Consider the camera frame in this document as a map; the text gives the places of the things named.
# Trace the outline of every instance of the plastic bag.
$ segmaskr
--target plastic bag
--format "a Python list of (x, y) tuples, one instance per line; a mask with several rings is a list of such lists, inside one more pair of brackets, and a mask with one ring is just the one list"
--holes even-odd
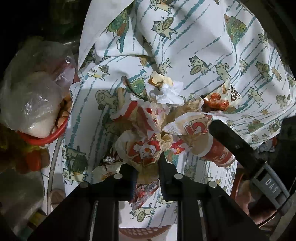
[(49, 136), (74, 74), (74, 57), (64, 45), (28, 40), (5, 71), (0, 100), (6, 126), (39, 138)]

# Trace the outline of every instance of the red basket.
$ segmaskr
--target red basket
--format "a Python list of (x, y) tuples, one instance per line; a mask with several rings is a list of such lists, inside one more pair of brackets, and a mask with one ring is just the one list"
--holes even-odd
[(68, 122), (68, 116), (65, 119), (65, 121), (63, 122), (63, 124), (51, 135), (49, 135), (48, 137), (45, 138), (38, 138), (38, 137), (33, 137), (31, 135), (22, 133), (20, 131), (18, 131), (18, 134), (20, 135), (20, 137), (27, 142), (30, 145), (33, 146), (44, 146), (45, 144), (50, 144), (52, 143), (55, 139), (59, 138), (59, 136), (61, 136), (65, 130), (66, 130), (66, 126), (67, 126), (67, 122)]

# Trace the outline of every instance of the fabric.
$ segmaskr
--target fabric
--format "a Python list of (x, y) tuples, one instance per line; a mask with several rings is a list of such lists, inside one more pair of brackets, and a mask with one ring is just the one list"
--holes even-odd
[[(110, 121), (118, 106), (116, 90), (125, 88), (126, 100), (137, 98), (126, 79), (144, 96), (145, 83), (158, 71), (184, 83), (180, 96), (186, 100), (230, 81), (242, 99), (217, 118), (253, 148), (278, 134), (282, 119), (296, 112), (289, 67), (256, 17), (237, 1), (136, 0), (93, 44), (79, 71), (81, 82), (70, 88), (73, 107), (62, 155), (67, 194), (81, 181), (93, 183), (92, 170), (118, 138)], [(194, 181), (215, 180), (231, 192), (236, 162), (222, 168), (192, 153), (166, 156)], [(122, 205), (120, 227), (173, 224), (176, 206), (163, 201), (158, 188), (139, 209)]]

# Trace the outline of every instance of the candy wrapper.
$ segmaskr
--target candy wrapper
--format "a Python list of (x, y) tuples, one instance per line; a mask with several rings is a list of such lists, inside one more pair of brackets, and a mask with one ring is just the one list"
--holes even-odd
[(130, 201), (130, 205), (133, 210), (137, 210), (142, 207), (148, 198), (155, 193), (159, 187), (159, 180), (153, 181), (150, 184), (137, 184), (136, 194), (133, 200)]
[(171, 147), (174, 154), (191, 150), (194, 155), (213, 161), (219, 167), (232, 164), (235, 160), (232, 153), (208, 132), (212, 117), (211, 113), (188, 112), (167, 124), (163, 130), (179, 137)]
[(137, 183), (151, 183), (158, 179), (157, 161), (172, 143), (168, 135), (161, 137), (161, 125), (169, 113), (167, 105), (143, 100), (130, 101), (111, 118), (117, 122), (122, 119), (132, 123), (133, 129), (126, 130), (115, 143), (121, 159), (138, 170)]
[(239, 104), (242, 96), (233, 88), (230, 81), (226, 81), (218, 89), (204, 98), (207, 106), (215, 110), (224, 110)]

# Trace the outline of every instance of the snack package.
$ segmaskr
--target snack package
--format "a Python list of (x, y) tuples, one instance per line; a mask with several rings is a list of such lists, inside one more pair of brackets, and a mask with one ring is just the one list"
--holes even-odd
[(235, 157), (208, 132), (214, 114), (188, 112), (167, 124), (163, 130), (179, 137), (172, 144), (174, 154), (191, 150), (194, 155), (213, 161), (219, 167), (233, 163)]
[(204, 102), (210, 108), (215, 110), (224, 110), (238, 105), (241, 98), (242, 96), (230, 84), (230, 80), (227, 80), (218, 89), (208, 94), (204, 98)]

